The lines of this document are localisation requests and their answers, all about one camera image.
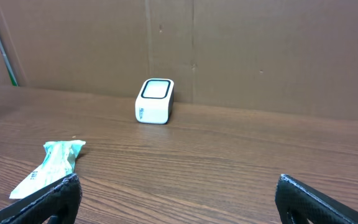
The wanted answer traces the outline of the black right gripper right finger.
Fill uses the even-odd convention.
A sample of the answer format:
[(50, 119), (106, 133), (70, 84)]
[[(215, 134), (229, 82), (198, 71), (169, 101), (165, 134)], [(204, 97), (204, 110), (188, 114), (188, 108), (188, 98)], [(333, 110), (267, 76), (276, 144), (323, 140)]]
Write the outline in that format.
[(287, 174), (277, 182), (275, 204), (282, 223), (358, 223), (358, 211)]

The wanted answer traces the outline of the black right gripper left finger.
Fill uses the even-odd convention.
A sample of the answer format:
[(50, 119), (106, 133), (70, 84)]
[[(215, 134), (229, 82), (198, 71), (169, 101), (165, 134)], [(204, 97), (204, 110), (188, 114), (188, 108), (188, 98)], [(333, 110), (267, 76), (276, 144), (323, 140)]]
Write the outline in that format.
[(0, 223), (64, 223), (76, 220), (82, 199), (79, 177), (68, 174), (0, 210)]

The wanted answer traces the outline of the teal wipes packet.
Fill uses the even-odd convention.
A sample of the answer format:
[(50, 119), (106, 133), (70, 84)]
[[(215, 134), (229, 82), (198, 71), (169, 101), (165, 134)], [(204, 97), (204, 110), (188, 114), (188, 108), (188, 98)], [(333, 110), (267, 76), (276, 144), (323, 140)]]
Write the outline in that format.
[(10, 199), (23, 199), (52, 184), (62, 177), (74, 173), (75, 161), (82, 147), (82, 140), (49, 141), (44, 144), (45, 159), (10, 194)]

